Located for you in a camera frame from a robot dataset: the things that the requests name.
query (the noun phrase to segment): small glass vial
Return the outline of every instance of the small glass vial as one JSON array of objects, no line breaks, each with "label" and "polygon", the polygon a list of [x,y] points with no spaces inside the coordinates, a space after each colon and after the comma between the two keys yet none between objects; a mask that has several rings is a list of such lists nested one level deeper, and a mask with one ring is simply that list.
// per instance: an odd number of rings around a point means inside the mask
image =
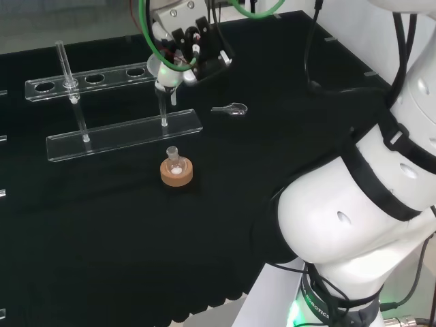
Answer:
[{"label": "small glass vial", "polygon": [[173,175],[180,175],[186,172],[186,159],[178,155],[178,150],[175,146],[170,146],[166,149],[168,160],[166,167],[168,172]]}]

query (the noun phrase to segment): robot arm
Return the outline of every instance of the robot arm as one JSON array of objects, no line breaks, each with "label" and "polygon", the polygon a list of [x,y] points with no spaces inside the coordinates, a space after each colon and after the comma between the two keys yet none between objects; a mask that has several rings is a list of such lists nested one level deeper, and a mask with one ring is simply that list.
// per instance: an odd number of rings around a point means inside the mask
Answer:
[{"label": "robot arm", "polygon": [[154,9],[151,16],[155,20],[153,32],[156,41],[165,47],[170,46],[171,52],[180,50],[187,62],[193,59],[193,48],[200,49],[196,64],[186,72],[175,72],[162,64],[158,75],[161,87],[174,88],[182,81],[193,85],[231,64],[232,51],[217,27],[209,25],[204,0],[167,0],[163,3],[153,0],[150,6]]}]

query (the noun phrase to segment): clear acrylic stand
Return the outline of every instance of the clear acrylic stand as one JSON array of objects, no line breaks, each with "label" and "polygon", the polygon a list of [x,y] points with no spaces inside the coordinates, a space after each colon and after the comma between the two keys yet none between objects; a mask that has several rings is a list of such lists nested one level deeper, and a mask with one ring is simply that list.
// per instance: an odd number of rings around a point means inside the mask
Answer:
[{"label": "clear acrylic stand", "polygon": [[155,77],[146,70],[146,63],[73,74],[63,43],[56,42],[56,47],[63,76],[27,81],[26,98],[39,101],[68,96],[79,130],[47,137],[49,161],[93,155],[197,133],[203,129],[194,109],[167,114],[164,96],[158,97],[159,116],[88,129],[80,106],[80,93],[155,81]]},{"label": "clear acrylic stand", "polygon": [[197,133],[203,129],[194,109],[167,114],[167,126],[160,116],[88,129],[90,142],[83,142],[79,131],[47,137],[50,161],[62,161],[85,155],[126,148],[138,144]]}]

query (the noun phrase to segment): black table surface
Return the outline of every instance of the black table surface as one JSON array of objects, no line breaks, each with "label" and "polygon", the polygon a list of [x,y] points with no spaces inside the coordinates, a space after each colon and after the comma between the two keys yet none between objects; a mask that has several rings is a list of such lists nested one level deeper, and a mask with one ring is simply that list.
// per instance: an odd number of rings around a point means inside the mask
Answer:
[{"label": "black table surface", "polygon": [[[26,80],[59,75],[55,49],[0,56],[1,326],[167,326],[250,290],[262,267],[250,226],[273,190],[382,107],[371,94],[309,96],[302,59],[311,19],[281,16],[222,24],[237,56],[231,68],[178,90],[177,110],[195,108],[201,133],[59,163],[47,160],[45,141],[77,130],[68,100],[31,103],[24,94]],[[315,34],[313,79],[385,85],[329,36]],[[140,35],[66,49],[73,72],[150,55]],[[151,84],[81,101],[89,127],[158,113]],[[248,115],[210,115],[230,102]],[[171,145],[194,164],[183,189],[160,180]]]}]

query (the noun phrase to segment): green cable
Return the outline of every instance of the green cable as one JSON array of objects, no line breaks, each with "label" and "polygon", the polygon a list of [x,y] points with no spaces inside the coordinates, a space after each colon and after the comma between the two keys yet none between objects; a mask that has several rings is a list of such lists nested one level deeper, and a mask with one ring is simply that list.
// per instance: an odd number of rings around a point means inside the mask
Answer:
[{"label": "green cable", "polygon": [[158,49],[156,49],[155,45],[153,44],[153,41],[150,38],[149,35],[149,29],[147,27],[147,24],[145,23],[145,10],[144,10],[144,4],[150,0],[139,0],[139,21],[141,24],[142,32],[145,36],[145,40],[147,41],[147,44],[149,45],[150,49],[153,51],[153,53],[156,55],[156,57],[168,68],[175,70],[176,72],[186,72],[187,70],[190,70],[192,66],[197,62],[196,58],[193,58],[191,63],[189,65],[185,66],[177,66],[168,60],[165,59],[164,56],[159,52]]},{"label": "green cable", "polygon": [[270,16],[271,14],[274,14],[274,12],[276,12],[281,7],[281,5],[283,5],[285,3],[285,0],[279,0],[279,2],[277,2],[274,5],[274,7],[272,7],[269,10],[266,10],[265,12],[261,12],[259,14],[253,14],[252,12],[248,12],[239,4],[238,0],[230,0],[230,2],[236,8],[236,10],[238,10],[245,17],[254,18],[254,19],[262,19],[262,18]]}]

